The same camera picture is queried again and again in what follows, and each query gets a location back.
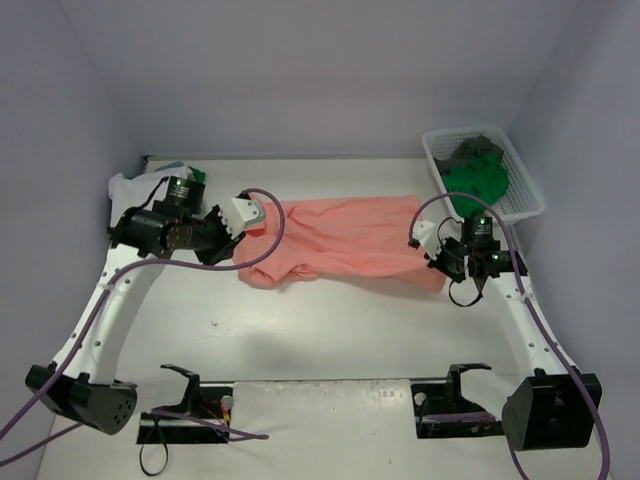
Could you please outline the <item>pink t shirt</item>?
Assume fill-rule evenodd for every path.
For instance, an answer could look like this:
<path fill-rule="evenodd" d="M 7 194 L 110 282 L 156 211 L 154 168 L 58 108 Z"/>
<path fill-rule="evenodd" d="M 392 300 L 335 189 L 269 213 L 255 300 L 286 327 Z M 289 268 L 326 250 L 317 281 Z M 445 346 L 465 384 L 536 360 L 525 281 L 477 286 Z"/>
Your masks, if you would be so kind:
<path fill-rule="evenodd" d="M 419 206 L 415 195 L 285 201 L 278 247 L 238 278 L 262 289 L 320 277 L 394 278 L 438 293 L 445 276 L 408 246 Z"/>

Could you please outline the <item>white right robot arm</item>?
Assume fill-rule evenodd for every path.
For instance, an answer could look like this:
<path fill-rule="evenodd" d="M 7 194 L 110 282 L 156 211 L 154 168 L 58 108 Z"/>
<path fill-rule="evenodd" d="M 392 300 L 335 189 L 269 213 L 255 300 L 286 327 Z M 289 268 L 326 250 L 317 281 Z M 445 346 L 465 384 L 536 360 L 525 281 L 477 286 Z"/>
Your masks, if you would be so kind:
<path fill-rule="evenodd" d="M 428 267 L 454 283 L 475 286 L 501 327 L 520 374 L 519 380 L 509 381 L 489 366 L 456 366 L 454 380 L 442 388 L 445 405 L 455 412 L 481 407 L 500 422 L 516 451 L 586 447 L 594 419 L 584 398 L 599 403 L 601 384 L 565 357 L 534 298 L 524 262 L 495 238 L 492 218 L 465 220 L 459 239 L 419 221 L 412 238 L 424 249 Z"/>

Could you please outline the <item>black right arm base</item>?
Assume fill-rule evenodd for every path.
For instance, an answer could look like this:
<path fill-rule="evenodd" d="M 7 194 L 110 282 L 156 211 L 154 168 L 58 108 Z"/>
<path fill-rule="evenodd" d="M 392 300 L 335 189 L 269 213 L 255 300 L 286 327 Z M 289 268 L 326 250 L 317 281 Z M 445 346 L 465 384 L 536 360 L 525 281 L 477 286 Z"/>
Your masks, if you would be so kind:
<path fill-rule="evenodd" d="M 491 371 L 491 367 L 483 363 L 453 364 L 445 377 L 410 380 L 418 439 L 479 439 L 504 435 L 499 420 L 462 396 L 461 376 L 475 370 Z"/>

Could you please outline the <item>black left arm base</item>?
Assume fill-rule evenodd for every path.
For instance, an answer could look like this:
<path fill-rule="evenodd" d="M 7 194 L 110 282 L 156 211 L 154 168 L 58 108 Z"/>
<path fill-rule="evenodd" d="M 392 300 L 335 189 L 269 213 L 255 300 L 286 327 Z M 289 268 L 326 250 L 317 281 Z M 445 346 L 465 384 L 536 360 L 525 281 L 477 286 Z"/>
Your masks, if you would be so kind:
<path fill-rule="evenodd" d="M 228 444 L 234 405 L 231 383 L 203 382 L 190 370 L 172 364 L 162 369 L 187 379 L 186 392 L 176 405 L 160 406 L 163 414 L 142 413 L 136 443 L 143 445 Z"/>

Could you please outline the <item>grey-blue t shirt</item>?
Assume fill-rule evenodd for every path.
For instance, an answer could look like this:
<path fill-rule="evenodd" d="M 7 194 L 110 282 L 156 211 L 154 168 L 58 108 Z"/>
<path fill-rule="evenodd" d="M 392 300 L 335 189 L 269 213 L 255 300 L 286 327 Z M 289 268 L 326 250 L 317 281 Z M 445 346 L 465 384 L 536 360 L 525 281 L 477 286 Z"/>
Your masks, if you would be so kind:
<path fill-rule="evenodd" d="M 160 172 L 160 171 L 164 171 L 164 170 L 172 170 L 172 169 L 186 169 L 187 172 L 189 171 L 189 167 L 182 161 L 173 161 L 170 162 L 166 165 L 157 167 L 155 169 L 155 172 Z"/>

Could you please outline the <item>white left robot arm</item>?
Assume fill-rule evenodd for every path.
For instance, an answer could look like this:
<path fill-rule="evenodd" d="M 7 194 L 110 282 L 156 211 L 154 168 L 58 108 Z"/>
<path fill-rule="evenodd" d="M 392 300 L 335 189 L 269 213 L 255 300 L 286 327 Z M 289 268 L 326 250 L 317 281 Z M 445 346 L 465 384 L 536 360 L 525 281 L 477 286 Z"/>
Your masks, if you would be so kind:
<path fill-rule="evenodd" d="M 165 176 L 164 197 L 148 197 L 127 208 L 110 230 L 102 277 L 63 347 L 46 365 L 34 365 L 25 384 L 32 404 L 108 435 L 119 433 L 138 413 L 167 410 L 191 418 L 202 400 L 200 376 L 174 364 L 159 375 L 133 381 L 116 377 L 118 361 L 152 285 L 176 251 L 196 255 L 194 268 L 219 271 L 262 213 L 247 194 L 225 206 L 202 211 L 205 186 L 189 178 Z"/>

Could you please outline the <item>white t shirt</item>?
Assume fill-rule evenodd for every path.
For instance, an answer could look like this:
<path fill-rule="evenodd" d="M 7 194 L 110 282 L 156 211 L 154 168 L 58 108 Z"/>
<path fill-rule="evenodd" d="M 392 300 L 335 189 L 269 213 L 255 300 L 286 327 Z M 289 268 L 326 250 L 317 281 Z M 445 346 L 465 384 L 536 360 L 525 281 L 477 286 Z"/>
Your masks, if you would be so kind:
<path fill-rule="evenodd" d="M 186 165 L 180 165 L 145 173 L 133 179 L 125 178 L 122 173 L 113 176 L 108 184 L 108 196 L 112 201 L 110 226 L 115 227 L 128 208 L 143 204 L 165 176 L 187 179 L 189 175 L 189 168 Z"/>

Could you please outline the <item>white laundry basket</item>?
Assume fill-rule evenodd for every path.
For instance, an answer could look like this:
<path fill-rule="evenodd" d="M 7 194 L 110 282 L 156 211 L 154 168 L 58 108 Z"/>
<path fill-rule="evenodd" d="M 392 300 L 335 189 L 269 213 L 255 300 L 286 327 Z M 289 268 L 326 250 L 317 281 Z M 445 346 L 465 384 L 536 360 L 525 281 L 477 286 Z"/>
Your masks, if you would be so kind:
<path fill-rule="evenodd" d="M 538 188 L 508 135 L 502 129 L 491 125 L 438 129 L 422 135 L 427 168 L 439 192 L 446 193 L 447 189 L 437 170 L 435 159 L 448 159 L 464 140 L 481 135 L 503 149 L 502 164 L 508 173 L 508 189 L 493 204 L 494 210 L 507 225 L 540 215 L 544 211 L 545 203 Z"/>

